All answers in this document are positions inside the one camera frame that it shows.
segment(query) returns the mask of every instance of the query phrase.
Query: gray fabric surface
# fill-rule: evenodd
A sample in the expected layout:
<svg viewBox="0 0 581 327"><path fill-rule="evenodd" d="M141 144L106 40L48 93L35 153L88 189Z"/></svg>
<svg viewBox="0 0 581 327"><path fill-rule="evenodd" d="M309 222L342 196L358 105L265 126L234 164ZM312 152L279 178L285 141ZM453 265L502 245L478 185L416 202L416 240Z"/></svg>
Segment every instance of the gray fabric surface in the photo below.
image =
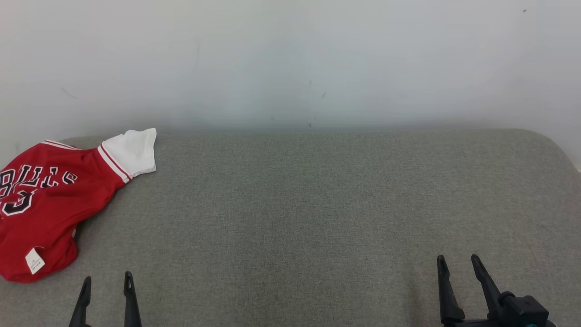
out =
<svg viewBox="0 0 581 327"><path fill-rule="evenodd" d="M0 326L67 326L88 275L87 322L122 326L126 270L144 326L439 326L439 254L486 316L472 253L501 291L581 321L581 180L539 134L160 135L155 152L67 269L0 280Z"/></svg>

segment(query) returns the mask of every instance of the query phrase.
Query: chicago bulls jersey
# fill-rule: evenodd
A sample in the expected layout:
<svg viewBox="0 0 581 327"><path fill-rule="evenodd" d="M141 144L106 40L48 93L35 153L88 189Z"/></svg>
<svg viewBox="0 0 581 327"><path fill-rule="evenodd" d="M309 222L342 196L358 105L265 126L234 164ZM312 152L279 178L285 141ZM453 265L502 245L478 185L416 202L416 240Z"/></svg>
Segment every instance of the chicago bulls jersey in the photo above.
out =
<svg viewBox="0 0 581 327"><path fill-rule="evenodd" d="M81 150L44 141L0 172L0 275L30 283L77 257L77 224L134 177L156 170L156 130L130 130Z"/></svg>

